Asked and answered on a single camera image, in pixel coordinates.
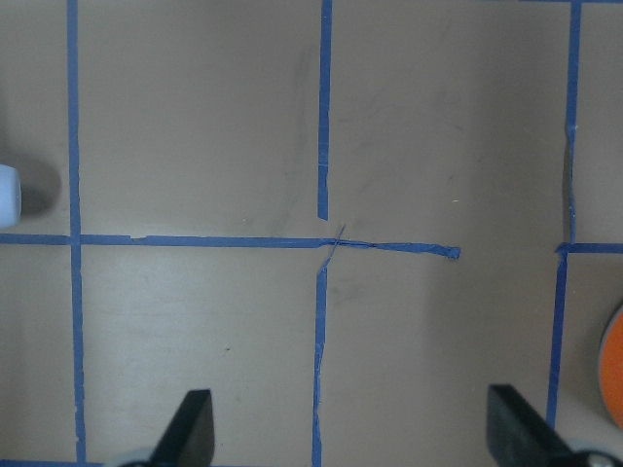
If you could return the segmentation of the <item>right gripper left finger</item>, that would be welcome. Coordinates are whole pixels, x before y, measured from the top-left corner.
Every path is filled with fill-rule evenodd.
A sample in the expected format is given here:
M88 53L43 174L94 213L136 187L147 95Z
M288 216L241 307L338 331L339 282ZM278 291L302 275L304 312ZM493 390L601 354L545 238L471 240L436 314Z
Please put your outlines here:
M148 466L210 466L215 452L211 391L189 391L160 441Z

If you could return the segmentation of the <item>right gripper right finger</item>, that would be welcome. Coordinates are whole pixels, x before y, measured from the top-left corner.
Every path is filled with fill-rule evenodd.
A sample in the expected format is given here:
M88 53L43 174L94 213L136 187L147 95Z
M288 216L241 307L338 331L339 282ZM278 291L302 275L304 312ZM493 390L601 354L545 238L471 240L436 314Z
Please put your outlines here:
M510 384L487 394L486 441L497 466L598 466L599 454L573 451Z

